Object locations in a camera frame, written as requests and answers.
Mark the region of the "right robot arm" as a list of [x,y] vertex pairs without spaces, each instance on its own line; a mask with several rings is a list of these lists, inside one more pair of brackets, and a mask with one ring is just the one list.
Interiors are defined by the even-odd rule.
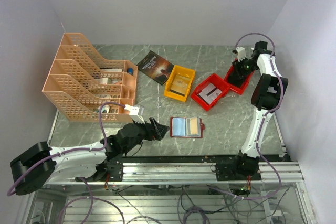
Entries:
[[246,58],[245,49],[237,47],[233,50],[237,59],[232,63],[227,75],[227,81],[231,86],[243,89],[243,85],[254,71],[259,70],[261,74],[251,97],[251,104],[255,107],[252,123],[237,161],[231,167],[232,175],[239,180],[257,172],[267,125],[280,107],[288,85],[288,79],[279,73],[274,53],[268,50],[267,46],[268,43],[265,41],[255,43],[249,59]]

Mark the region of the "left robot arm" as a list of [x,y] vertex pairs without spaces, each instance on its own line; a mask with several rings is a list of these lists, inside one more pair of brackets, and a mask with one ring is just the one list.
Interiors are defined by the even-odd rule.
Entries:
[[27,195],[47,183],[86,178],[98,181],[112,174],[112,166],[143,141],[160,141],[170,128],[149,122],[126,124],[117,134],[98,142],[75,147],[51,147],[38,142],[10,162],[13,185],[7,195]]

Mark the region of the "yellow plastic bin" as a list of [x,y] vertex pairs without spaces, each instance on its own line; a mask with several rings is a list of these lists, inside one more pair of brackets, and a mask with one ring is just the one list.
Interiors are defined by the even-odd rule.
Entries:
[[175,65],[165,84],[164,96],[186,102],[195,76],[194,69]]

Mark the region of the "red leather card holder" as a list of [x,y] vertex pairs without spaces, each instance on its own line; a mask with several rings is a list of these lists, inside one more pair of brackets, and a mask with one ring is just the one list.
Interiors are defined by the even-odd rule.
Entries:
[[198,134],[197,135],[188,135],[188,132],[187,132],[187,120],[188,119],[189,118],[171,117],[170,118],[170,137],[203,138],[203,131],[205,130],[205,125],[202,119],[198,118]]

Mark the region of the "gold card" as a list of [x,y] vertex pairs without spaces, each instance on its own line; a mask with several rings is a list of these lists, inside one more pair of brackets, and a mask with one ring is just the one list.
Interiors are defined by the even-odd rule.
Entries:
[[198,134],[198,118],[193,117],[187,120],[187,132],[188,135],[197,135]]

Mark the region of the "red bin with cards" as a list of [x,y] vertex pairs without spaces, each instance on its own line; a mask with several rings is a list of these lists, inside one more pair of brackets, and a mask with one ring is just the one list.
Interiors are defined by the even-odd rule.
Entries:
[[209,111],[228,91],[228,83],[213,73],[195,88],[191,98],[205,111]]

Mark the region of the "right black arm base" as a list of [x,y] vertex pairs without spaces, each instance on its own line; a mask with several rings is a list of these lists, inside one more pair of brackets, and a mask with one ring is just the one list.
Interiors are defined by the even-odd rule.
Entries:
[[231,164],[213,163],[210,170],[215,174],[217,181],[252,181],[261,180],[261,174],[255,173],[252,176],[242,175],[232,170]]

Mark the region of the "red bin with dark item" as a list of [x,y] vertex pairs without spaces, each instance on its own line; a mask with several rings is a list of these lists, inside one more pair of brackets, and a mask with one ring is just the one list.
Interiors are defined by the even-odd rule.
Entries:
[[224,81],[229,86],[230,91],[233,91],[239,95],[242,95],[244,91],[246,90],[247,86],[249,85],[250,79],[253,76],[253,71],[247,75],[246,77],[243,77],[242,79],[238,79],[238,76],[234,74],[234,66],[231,65],[230,69],[228,70]]

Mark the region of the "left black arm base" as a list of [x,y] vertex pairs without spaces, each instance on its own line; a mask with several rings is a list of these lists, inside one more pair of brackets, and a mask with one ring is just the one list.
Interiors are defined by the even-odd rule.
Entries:
[[96,172],[91,176],[94,182],[121,182],[123,179],[123,165],[121,163],[103,163],[96,166]]

